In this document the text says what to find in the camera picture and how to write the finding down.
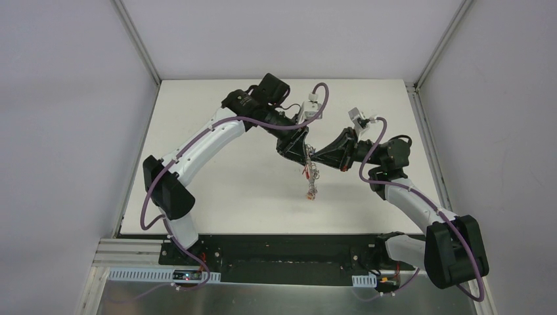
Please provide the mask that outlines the key organizer with red handle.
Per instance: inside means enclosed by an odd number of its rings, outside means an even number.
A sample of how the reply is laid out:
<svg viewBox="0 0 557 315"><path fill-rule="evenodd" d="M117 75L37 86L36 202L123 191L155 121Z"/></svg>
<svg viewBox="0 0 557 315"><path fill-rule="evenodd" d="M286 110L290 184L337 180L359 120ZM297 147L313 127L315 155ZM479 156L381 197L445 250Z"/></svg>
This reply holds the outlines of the key organizer with red handle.
<svg viewBox="0 0 557 315"><path fill-rule="evenodd" d="M308 200L315 200L318 192L316 180L320 177L319 170L317 169L317 164L311 160L311 156L314 152L314 147L308 144L305 145L305 167L302 173L305 175L308 181L308 191L306 193L306 198Z"/></svg>

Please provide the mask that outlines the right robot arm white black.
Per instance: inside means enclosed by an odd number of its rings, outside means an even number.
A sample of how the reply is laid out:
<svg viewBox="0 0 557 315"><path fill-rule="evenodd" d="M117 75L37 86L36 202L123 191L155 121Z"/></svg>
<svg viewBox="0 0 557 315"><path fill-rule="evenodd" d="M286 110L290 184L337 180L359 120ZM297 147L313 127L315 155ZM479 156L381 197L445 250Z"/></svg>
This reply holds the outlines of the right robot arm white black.
<svg viewBox="0 0 557 315"><path fill-rule="evenodd" d="M402 211L424 235L414 239L402 232L382 236L379 247L372 252L376 266L388 269L398 261L426 272L440 289L476 281L478 294L471 298L483 300L483 277L489 273L481 230L470 215L456 215L438 205L412 182L404 172L409 166L412 140L406 135L387 141L359 140L347 128L331 144L311 153L312 161L347 171L359 164L359 177L379 197Z"/></svg>

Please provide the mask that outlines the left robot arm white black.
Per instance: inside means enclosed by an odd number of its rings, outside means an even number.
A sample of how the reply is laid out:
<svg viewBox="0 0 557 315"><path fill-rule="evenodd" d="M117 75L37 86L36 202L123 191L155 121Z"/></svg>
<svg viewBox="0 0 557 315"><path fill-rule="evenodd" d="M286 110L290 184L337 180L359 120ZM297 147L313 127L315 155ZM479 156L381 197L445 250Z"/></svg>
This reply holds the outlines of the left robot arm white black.
<svg viewBox="0 0 557 315"><path fill-rule="evenodd" d="M184 265L193 265L200 257L196 245L199 233L190 213L196 199L188 190L189 184L207 162L252 127L271 133L279 148L302 138L308 130L307 120L286 117L278 110L290 91L287 83L267 73L258 84L231 91L210 120L174 151L143 161L146 197L140 226L143 230L152 227L145 215L148 204L153 203L160 210L154 221L164 223L170 240L177 245L175 256Z"/></svg>

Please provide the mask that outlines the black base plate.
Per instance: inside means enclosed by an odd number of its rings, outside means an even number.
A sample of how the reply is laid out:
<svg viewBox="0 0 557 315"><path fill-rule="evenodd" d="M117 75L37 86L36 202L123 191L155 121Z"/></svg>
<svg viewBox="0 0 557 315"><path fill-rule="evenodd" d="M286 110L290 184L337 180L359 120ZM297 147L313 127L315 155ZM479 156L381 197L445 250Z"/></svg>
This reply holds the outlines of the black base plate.
<svg viewBox="0 0 557 315"><path fill-rule="evenodd" d="M413 269L389 259L382 241L379 234L202 234L190 257L164 241L158 262L198 266L201 259L222 282L236 284L349 286L353 276L368 272L389 276Z"/></svg>

